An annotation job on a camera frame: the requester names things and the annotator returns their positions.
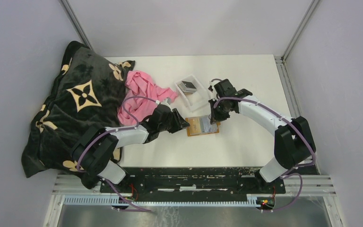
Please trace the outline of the gold vip card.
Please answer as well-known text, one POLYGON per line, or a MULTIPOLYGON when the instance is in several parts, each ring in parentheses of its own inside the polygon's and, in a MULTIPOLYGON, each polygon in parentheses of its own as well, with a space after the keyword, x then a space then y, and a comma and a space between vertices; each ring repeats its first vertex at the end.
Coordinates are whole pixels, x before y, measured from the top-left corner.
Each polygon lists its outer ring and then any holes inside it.
POLYGON ((187 121, 190 124, 188 128, 190 136, 195 136, 202 133, 199 117, 188 118, 187 121))

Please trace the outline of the white plastic tray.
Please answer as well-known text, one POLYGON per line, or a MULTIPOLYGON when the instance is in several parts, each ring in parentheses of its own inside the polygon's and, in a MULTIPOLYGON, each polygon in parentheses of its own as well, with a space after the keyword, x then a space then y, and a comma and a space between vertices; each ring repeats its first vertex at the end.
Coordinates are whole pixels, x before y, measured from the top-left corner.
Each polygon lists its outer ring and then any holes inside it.
POLYGON ((176 80, 174 85, 182 102, 191 112, 209 104, 208 89, 193 74, 176 80))

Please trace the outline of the yellow leather card holder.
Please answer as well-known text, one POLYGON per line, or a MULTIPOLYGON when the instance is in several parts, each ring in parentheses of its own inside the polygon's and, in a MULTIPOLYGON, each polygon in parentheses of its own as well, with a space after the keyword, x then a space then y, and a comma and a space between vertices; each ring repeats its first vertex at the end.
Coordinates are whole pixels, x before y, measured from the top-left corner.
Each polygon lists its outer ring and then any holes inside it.
POLYGON ((209 115, 189 117, 185 120, 190 124, 186 129, 188 137, 219 133, 221 123, 212 124, 209 115))

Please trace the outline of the stack of credit cards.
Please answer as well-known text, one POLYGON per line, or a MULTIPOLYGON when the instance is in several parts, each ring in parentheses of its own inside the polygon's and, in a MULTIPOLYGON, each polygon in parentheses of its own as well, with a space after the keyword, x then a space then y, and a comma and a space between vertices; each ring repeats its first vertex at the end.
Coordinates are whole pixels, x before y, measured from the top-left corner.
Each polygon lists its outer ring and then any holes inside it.
POLYGON ((197 91, 197 88, 194 86, 192 82, 189 81, 181 81, 178 84, 179 89, 186 94, 193 94, 197 91))

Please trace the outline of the silver credit card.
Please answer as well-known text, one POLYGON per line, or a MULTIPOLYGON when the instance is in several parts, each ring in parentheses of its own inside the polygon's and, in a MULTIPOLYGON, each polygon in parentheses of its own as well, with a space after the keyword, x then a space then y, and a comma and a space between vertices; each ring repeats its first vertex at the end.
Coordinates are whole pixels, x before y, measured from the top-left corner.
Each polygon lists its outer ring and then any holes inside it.
POLYGON ((215 133, 218 131, 217 124, 211 124, 209 116, 202 116, 200 117, 200 124, 202 133, 215 133))

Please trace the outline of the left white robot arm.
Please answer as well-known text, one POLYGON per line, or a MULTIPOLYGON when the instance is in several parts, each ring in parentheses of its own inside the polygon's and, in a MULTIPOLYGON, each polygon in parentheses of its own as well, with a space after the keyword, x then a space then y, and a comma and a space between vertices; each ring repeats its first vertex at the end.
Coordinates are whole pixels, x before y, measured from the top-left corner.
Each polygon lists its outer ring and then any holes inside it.
POLYGON ((130 186, 130 180, 126 177, 126 171, 111 161, 114 150, 128 145, 150 143, 161 132, 176 133, 189 126, 176 108, 159 104, 138 126, 91 126, 69 154, 76 161, 78 170, 92 177, 109 180, 116 191, 125 192, 130 186))

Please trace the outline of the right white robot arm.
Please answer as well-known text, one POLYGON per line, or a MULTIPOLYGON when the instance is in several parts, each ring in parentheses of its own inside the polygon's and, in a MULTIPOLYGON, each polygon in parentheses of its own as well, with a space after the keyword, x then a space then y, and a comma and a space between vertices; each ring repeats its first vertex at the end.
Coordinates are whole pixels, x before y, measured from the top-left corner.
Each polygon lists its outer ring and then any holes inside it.
POLYGON ((241 114, 266 129, 274 137, 274 156, 255 172, 254 187, 266 193, 273 181, 296 168, 315 164, 316 147, 308 121, 283 115, 263 104, 246 89, 237 90, 228 79, 213 79, 209 85, 212 124, 222 122, 230 113, 241 114))

